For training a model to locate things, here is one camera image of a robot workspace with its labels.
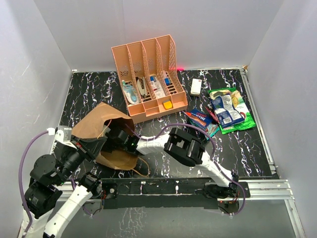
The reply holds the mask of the brown paper bag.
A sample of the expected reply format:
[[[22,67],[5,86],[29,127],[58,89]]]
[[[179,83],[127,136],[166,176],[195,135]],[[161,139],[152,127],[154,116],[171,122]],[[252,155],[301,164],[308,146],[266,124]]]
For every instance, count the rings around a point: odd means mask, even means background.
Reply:
[[[135,129],[134,122],[130,116],[101,102],[73,127],[72,134],[83,139],[100,138],[105,134],[105,125],[109,128],[122,128],[129,135]],[[125,171],[132,170],[142,177],[147,177],[149,171],[143,175],[136,170],[138,160],[140,160],[139,156],[128,154],[123,149],[114,149],[111,153],[102,149],[96,158],[97,163],[109,168]]]

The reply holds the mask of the blue biscuit pack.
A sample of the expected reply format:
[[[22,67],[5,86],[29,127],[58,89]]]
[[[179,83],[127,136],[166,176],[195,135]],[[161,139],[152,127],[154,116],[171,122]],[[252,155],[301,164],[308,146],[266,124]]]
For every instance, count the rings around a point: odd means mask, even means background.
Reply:
[[[209,115],[197,109],[193,109],[190,112],[185,112],[184,114],[188,117],[189,121],[197,127],[208,129],[212,126],[213,119]]]

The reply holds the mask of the red green candy pack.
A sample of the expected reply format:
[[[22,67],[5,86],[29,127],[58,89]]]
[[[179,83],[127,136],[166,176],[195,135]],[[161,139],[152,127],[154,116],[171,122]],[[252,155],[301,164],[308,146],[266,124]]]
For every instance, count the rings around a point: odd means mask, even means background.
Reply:
[[[217,132],[219,131],[219,125],[218,124],[213,124],[210,123],[206,128],[205,128],[205,133],[213,137]]]

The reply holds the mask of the red snack pack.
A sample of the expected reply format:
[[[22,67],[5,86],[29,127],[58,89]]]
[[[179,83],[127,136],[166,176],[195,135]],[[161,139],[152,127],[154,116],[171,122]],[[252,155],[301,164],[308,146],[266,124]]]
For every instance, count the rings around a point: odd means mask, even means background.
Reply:
[[[209,108],[209,107],[205,107],[206,110],[208,111],[208,113],[210,114],[210,116],[212,117],[212,119],[219,124],[219,120],[217,118],[217,116],[215,115],[215,113]]]

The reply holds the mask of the blue snack pouch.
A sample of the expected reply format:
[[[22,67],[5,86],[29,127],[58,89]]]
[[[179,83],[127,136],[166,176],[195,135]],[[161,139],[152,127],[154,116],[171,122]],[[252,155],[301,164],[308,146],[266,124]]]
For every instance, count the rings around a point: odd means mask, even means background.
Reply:
[[[234,108],[229,94],[217,95],[211,99],[211,105],[222,128],[244,122],[245,118]]]

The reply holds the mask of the green Chuba chips bag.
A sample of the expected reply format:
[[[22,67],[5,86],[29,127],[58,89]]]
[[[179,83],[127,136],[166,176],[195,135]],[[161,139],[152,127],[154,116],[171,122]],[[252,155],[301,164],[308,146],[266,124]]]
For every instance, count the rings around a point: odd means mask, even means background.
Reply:
[[[251,129],[256,126],[246,103],[236,88],[209,91],[211,108],[219,121],[222,134]]]

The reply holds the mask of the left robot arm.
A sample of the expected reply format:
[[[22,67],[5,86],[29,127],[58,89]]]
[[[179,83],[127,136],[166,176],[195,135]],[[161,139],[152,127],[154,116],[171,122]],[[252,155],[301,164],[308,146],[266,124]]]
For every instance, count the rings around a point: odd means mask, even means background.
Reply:
[[[27,190],[21,190],[23,220],[20,238],[59,238],[63,231],[90,198],[102,193],[102,181],[87,172],[75,186],[73,193],[51,218],[63,185],[84,161],[94,161],[106,138],[80,139],[72,136],[70,145],[63,145],[59,158],[52,154],[40,156],[30,172]]]

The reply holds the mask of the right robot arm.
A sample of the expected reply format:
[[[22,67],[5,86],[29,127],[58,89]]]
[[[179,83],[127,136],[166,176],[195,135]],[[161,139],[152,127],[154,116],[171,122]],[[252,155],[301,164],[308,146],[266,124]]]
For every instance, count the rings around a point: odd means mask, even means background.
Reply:
[[[239,189],[236,174],[213,160],[197,137],[176,127],[167,134],[151,137],[129,135],[121,128],[113,128],[106,133],[103,150],[109,153],[123,150],[136,156],[165,152],[185,166],[198,166],[206,170],[215,182],[215,186],[209,189],[211,197],[234,197]]]

